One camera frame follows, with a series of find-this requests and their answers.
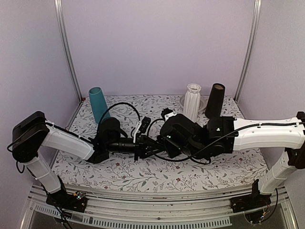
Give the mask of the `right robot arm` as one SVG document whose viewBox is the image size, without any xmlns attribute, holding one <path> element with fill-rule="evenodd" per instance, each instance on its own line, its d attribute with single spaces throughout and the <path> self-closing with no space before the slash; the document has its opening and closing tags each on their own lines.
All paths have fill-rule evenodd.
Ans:
<svg viewBox="0 0 305 229">
<path fill-rule="evenodd" d="M 264 202 L 293 172 L 305 167 L 305 114 L 283 120 L 247 120 L 230 116 L 211 118 L 200 126 L 182 114 L 165 115 L 160 130 L 164 143 L 187 156 L 209 159 L 250 148 L 284 148 L 278 161 L 253 184 L 246 198 L 250 208 Z"/>
</svg>

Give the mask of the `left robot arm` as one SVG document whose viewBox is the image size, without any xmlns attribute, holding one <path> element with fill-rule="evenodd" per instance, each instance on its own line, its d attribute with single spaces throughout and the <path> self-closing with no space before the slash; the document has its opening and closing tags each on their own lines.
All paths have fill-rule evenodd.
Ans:
<svg viewBox="0 0 305 229">
<path fill-rule="evenodd" d="M 29 169 L 60 207 L 67 207 L 71 197 L 64 191 L 64 185 L 44 158 L 38 154 L 42 146 L 70 153 L 92 164 L 108 160 L 111 152 L 131 153 L 138 160 L 164 150 L 161 144 L 143 134 L 129 138 L 121 129 L 119 120 L 114 117 L 107 117 L 98 124 L 95 138 L 85 139 L 50 123 L 41 111 L 33 113 L 14 127 L 12 143 L 7 150 L 17 162 Z"/>
</svg>

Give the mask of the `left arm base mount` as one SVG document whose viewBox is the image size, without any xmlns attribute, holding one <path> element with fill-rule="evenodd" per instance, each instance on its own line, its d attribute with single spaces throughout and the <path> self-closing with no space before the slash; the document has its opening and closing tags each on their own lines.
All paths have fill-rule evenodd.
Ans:
<svg viewBox="0 0 305 229">
<path fill-rule="evenodd" d="M 46 203 L 54 207 L 72 210 L 84 213 L 87 207 L 88 199 L 86 197 L 78 198 L 78 195 L 68 194 L 66 191 L 58 191 L 48 194 Z"/>
</svg>

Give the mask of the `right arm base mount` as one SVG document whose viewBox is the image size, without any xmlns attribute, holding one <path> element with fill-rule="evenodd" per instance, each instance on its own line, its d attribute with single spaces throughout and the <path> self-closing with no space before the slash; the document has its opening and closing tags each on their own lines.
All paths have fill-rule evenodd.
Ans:
<svg viewBox="0 0 305 229">
<path fill-rule="evenodd" d="M 230 199 L 230 207 L 233 210 L 233 213 L 252 210 L 271 204 L 271 194 L 262 195 L 259 191 L 258 183 L 259 179 L 254 181 L 250 194 Z"/>
</svg>

